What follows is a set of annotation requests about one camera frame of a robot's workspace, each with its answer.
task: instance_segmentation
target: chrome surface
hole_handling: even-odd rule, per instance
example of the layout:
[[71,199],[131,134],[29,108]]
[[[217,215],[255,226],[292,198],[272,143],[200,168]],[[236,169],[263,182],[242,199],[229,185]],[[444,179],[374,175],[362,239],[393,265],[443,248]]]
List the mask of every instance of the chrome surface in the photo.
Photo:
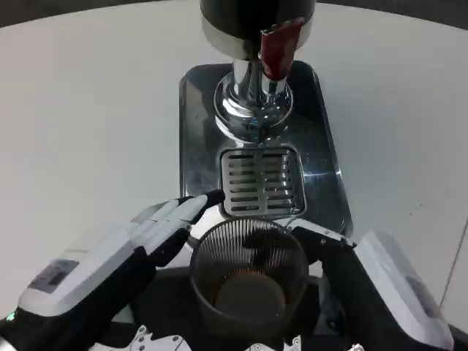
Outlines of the chrome surface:
[[[308,20],[301,29],[299,36],[298,48],[300,48],[309,38],[312,29],[312,19]],[[249,40],[233,37],[229,34],[220,31],[214,27],[206,18],[201,14],[202,30],[208,42],[217,49],[220,53],[228,55],[234,59],[249,60],[257,58],[258,52],[254,50],[253,44]]]
[[266,75],[262,75],[262,95],[263,99],[272,104],[286,89],[286,78],[281,80],[271,80]]
[[246,143],[259,143],[276,136],[293,108],[293,95],[285,82],[263,93],[260,60],[235,60],[233,72],[225,75],[214,93],[217,124],[228,136]]
[[0,351],[17,351],[7,340],[0,336]]
[[301,168],[291,148],[237,148],[221,155],[229,216],[287,216],[305,210]]
[[[216,125],[213,93],[219,80],[231,70],[230,64],[197,66],[181,81],[181,196],[196,196],[220,188],[222,153],[227,149],[252,147],[227,137]],[[268,138],[258,147],[295,150],[301,165],[306,204],[306,210],[298,216],[349,236],[350,211],[317,76],[308,64],[295,61],[287,83],[295,100],[291,116],[278,137]],[[193,226],[192,235],[201,237],[225,217],[228,215],[222,208],[210,208]]]

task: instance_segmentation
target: slotted metal grate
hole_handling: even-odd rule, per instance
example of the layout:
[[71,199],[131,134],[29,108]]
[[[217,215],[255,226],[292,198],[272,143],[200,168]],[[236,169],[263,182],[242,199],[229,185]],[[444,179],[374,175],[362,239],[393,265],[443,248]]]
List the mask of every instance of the slotted metal grate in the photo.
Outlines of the slotted metal grate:
[[230,149],[221,155],[230,216],[287,216],[305,210],[298,156],[291,148]]

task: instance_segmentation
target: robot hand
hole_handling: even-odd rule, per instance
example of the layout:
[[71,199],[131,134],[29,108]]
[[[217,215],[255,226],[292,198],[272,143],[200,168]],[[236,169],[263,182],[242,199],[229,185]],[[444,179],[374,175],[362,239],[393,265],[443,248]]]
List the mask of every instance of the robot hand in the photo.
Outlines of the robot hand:
[[130,233],[135,246],[142,246],[156,267],[166,266],[182,249],[191,225],[205,211],[224,201],[224,192],[214,190],[197,197],[182,197],[148,207],[132,223]]
[[143,291],[189,237],[191,224],[224,200],[216,190],[151,206],[122,226],[82,235],[53,260],[0,321],[0,350],[85,350]]

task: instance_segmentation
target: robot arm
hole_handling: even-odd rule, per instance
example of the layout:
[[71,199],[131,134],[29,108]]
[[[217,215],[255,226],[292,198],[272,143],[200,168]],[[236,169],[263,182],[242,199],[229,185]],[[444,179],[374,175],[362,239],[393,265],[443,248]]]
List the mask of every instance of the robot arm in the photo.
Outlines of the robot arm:
[[122,227],[86,233],[45,268],[0,322],[1,351],[84,350],[153,280],[189,237],[191,224],[224,200],[222,191],[170,200]]
[[452,350],[438,305],[396,241],[371,231],[356,245],[303,219],[282,223],[323,272],[346,317],[346,333],[366,351]]

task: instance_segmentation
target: red lever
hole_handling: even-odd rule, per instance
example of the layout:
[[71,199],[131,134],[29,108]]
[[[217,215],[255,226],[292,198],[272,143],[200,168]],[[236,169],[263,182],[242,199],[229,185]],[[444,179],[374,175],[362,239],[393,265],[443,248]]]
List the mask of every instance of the red lever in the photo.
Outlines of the red lever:
[[268,78],[281,80],[289,73],[303,22],[297,18],[262,31],[260,59]]

